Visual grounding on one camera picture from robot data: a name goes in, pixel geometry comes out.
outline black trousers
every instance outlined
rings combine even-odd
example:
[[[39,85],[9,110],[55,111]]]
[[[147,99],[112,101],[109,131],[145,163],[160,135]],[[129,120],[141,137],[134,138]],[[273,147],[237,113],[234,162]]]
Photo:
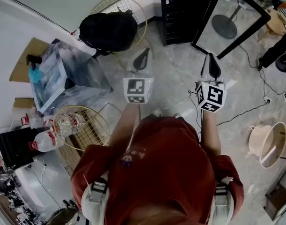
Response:
[[[274,47],[271,47],[263,57],[259,59],[261,65],[265,68],[270,66],[282,54],[286,52],[286,34],[277,42]]]

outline white bucket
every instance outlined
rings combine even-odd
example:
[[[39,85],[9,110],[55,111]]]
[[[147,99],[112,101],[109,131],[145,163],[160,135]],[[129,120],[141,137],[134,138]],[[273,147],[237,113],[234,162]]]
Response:
[[[249,149],[259,156],[263,168],[272,167],[280,158],[286,144],[286,126],[283,122],[270,125],[259,124],[249,138]]]

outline wire basket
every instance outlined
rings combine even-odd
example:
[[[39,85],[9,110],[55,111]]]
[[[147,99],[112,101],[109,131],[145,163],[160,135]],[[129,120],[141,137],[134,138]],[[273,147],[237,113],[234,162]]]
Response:
[[[135,0],[102,0],[92,9],[90,14],[126,12],[127,10],[132,11],[132,16],[138,24],[137,34],[131,45],[131,47],[134,47],[143,39],[147,30],[147,16],[143,7],[138,2]]]
[[[79,105],[61,108],[54,116],[54,129],[66,145],[81,151],[91,144],[104,146],[110,137],[105,119],[98,112]],[[66,142],[68,136],[74,137],[79,148]]]

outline red t-shirt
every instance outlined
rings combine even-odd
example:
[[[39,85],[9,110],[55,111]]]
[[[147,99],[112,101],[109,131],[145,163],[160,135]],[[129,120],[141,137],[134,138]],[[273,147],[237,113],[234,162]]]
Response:
[[[81,197],[88,183],[109,171],[107,225],[121,225],[134,208],[149,204],[176,203],[192,221],[205,224],[216,181],[233,177],[229,190],[235,213],[240,209],[243,185],[228,156],[208,157],[198,145],[195,129],[176,118],[143,120],[132,145],[91,145],[84,152],[72,178],[72,191],[81,209]]]

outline black backpack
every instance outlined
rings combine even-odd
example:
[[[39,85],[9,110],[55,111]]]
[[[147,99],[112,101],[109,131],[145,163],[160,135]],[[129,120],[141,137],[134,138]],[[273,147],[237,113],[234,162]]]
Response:
[[[138,24],[132,11],[97,13],[87,16],[80,25],[79,38],[102,55],[127,50],[133,43]]]

